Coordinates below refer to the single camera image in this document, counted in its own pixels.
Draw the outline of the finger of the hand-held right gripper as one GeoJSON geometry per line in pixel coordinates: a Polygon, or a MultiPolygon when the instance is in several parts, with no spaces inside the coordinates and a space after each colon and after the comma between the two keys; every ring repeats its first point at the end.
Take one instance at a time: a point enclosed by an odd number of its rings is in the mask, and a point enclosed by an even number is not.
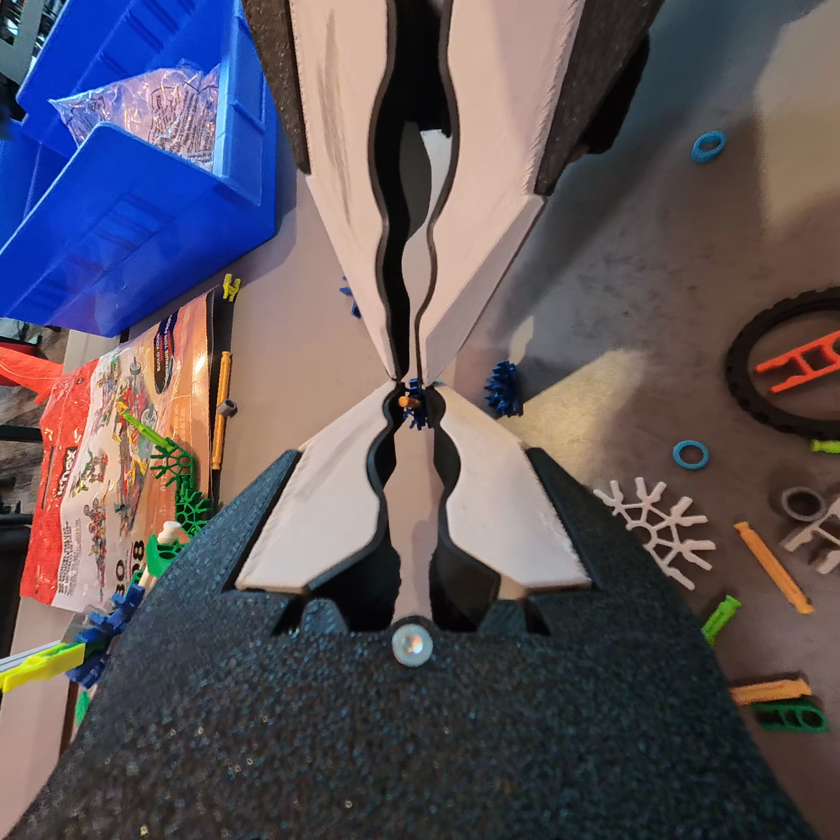
{"type": "Polygon", "coordinates": [[[386,1],[291,1],[308,149],[308,189],[387,374],[404,377],[395,293],[386,289],[390,220],[375,170],[375,128],[396,58],[386,1]]]}
{"type": "Polygon", "coordinates": [[[453,146],[428,227],[433,282],[416,325],[424,383],[456,357],[544,208],[537,174],[584,8],[444,6],[441,72],[453,146]]]}

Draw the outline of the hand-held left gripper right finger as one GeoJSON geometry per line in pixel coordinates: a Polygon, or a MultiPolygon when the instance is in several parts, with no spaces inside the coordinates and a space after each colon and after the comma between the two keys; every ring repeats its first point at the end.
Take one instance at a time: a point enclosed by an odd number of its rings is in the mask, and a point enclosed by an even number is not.
{"type": "Polygon", "coordinates": [[[428,389],[428,419],[443,484],[429,566],[434,623],[478,628],[499,600],[589,588],[523,442],[448,385],[428,389]]]}

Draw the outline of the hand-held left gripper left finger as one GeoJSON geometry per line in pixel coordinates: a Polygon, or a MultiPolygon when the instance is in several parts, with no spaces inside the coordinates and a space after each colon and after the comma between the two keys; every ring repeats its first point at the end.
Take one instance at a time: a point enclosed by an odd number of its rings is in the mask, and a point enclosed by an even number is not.
{"type": "Polygon", "coordinates": [[[239,591],[329,599],[352,631],[388,627],[401,585],[384,487],[402,384],[387,382],[310,437],[238,572],[239,591]]]}

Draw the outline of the long yellow-orange rod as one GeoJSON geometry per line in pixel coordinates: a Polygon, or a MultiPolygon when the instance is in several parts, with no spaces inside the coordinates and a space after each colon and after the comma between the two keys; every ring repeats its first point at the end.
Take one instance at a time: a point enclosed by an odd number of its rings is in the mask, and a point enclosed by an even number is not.
{"type": "MultiPolygon", "coordinates": [[[[219,363],[219,376],[217,384],[217,405],[224,399],[229,398],[230,375],[232,372],[232,366],[233,355],[229,351],[222,352],[222,356],[219,363]]],[[[211,448],[212,471],[218,471],[222,468],[227,422],[228,418],[219,417],[215,414],[211,448]]]]}
{"type": "Polygon", "coordinates": [[[783,564],[777,559],[760,535],[749,525],[747,521],[740,521],[733,524],[741,540],[749,548],[752,555],[762,566],[766,574],[782,593],[788,603],[802,615],[811,615],[815,608],[808,600],[799,585],[793,580],[783,564]]]}

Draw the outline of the white snowflake connector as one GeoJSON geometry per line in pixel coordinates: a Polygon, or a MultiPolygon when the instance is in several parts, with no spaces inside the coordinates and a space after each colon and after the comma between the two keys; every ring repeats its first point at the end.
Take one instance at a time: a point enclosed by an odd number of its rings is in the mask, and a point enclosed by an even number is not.
{"type": "Polygon", "coordinates": [[[665,509],[662,503],[667,488],[664,481],[649,486],[645,478],[637,477],[634,479],[634,499],[625,495],[615,479],[610,481],[608,491],[593,489],[593,494],[609,508],[613,517],[623,520],[625,530],[640,534],[644,550],[669,579],[693,592],[696,584],[678,567],[678,562],[711,571],[711,562],[705,554],[715,551],[717,545],[709,539],[685,535],[690,528],[707,525],[708,517],[694,512],[694,501],[685,496],[665,509]]]}

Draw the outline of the green connector with white rod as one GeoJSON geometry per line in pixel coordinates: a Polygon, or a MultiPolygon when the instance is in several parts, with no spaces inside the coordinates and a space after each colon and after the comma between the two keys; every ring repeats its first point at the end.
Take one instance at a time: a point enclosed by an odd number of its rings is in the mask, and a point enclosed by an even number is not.
{"type": "Polygon", "coordinates": [[[146,544],[146,576],[159,579],[171,567],[189,538],[183,526],[176,520],[166,521],[158,534],[151,534],[146,544]]]}

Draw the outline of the clear plastic bag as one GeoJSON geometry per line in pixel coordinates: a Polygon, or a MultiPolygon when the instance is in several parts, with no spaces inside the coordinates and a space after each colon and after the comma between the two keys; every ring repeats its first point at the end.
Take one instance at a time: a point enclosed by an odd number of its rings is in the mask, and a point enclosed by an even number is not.
{"type": "Polygon", "coordinates": [[[191,62],[147,71],[49,103],[77,145],[110,123],[163,151],[214,168],[220,65],[203,72],[191,62]]]}

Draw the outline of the printed toy instruction booklet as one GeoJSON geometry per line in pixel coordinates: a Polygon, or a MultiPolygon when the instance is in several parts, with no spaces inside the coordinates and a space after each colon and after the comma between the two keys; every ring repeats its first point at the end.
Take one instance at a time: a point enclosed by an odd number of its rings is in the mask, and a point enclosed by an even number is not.
{"type": "Polygon", "coordinates": [[[196,298],[54,387],[22,597],[69,611],[108,603],[175,518],[175,483],[154,476],[153,443],[124,413],[183,446],[207,492],[213,310],[211,293],[196,298]]]}

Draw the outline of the blue connector cluster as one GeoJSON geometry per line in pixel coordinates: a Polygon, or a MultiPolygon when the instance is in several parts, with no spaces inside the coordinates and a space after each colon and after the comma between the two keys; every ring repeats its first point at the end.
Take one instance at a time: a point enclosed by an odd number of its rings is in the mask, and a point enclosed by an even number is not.
{"type": "Polygon", "coordinates": [[[108,614],[88,607],[82,614],[79,627],[68,628],[71,631],[70,641],[85,648],[82,663],[66,672],[70,682],[84,689],[92,688],[99,682],[109,662],[111,646],[126,630],[144,596],[145,588],[132,581],[123,595],[112,595],[112,607],[108,614]]]}

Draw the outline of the blue storage bin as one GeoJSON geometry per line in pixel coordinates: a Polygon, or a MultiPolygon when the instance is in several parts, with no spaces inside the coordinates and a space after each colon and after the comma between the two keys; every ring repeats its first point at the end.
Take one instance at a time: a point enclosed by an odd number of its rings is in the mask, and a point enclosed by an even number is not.
{"type": "Polygon", "coordinates": [[[105,337],[133,326],[274,235],[276,154],[255,202],[100,124],[2,248],[2,316],[105,337]]]}
{"type": "Polygon", "coordinates": [[[69,2],[17,95],[23,131],[70,157],[76,145],[50,100],[181,60],[219,68],[213,173],[259,200],[272,170],[277,112],[240,2],[69,2]]]}
{"type": "Polygon", "coordinates": [[[68,163],[68,158],[23,132],[20,122],[3,124],[1,142],[1,248],[68,163]]]}

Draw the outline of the black rubber tire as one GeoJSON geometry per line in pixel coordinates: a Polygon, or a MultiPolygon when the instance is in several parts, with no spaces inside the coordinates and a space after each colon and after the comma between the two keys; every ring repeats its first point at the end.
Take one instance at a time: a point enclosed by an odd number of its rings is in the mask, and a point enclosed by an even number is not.
{"type": "Polygon", "coordinates": [[[783,434],[817,440],[838,440],[838,420],[816,419],[782,410],[760,394],[748,373],[751,351],[766,333],[783,322],[806,314],[838,309],[838,287],[809,290],[776,302],[772,307],[757,314],[740,330],[724,358],[723,375],[731,396],[744,412],[760,424],[783,434]]]}

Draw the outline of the yellow-green rod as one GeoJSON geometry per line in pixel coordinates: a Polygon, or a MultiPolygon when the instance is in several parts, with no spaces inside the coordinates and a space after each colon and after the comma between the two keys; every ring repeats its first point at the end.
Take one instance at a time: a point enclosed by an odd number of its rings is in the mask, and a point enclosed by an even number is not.
{"type": "Polygon", "coordinates": [[[84,643],[58,642],[2,659],[1,692],[6,695],[29,682],[52,679],[80,666],[86,657],[84,643]]]}

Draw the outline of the orange flat connector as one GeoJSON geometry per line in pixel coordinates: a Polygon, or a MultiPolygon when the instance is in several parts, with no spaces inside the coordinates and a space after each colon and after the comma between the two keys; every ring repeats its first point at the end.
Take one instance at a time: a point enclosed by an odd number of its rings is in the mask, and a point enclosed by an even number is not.
{"type": "Polygon", "coordinates": [[[730,687],[731,698],[740,707],[813,697],[813,690],[803,678],[776,679],[730,687]]]}

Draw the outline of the orange cloth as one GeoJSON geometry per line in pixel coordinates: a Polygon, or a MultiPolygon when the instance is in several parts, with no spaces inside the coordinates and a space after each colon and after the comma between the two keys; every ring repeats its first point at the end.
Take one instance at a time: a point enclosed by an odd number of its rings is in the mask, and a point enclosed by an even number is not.
{"type": "Polygon", "coordinates": [[[35,393],[35,404],[49,399],[63,374],[61,364],[25,352],[22,345],[1,342],[1,386],[23,386],[35,393]]]}

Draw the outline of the green flat connector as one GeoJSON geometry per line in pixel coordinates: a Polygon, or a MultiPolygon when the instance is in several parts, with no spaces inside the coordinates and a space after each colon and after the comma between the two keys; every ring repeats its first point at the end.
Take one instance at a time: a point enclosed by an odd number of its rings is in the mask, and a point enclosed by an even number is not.
{"type": "Polygon", "coordinates": [[[826,714],[808,696],[757,702],[751,705],[751,710],[761,729],[768,732],[816,734],[830,731],[826,714]]]}

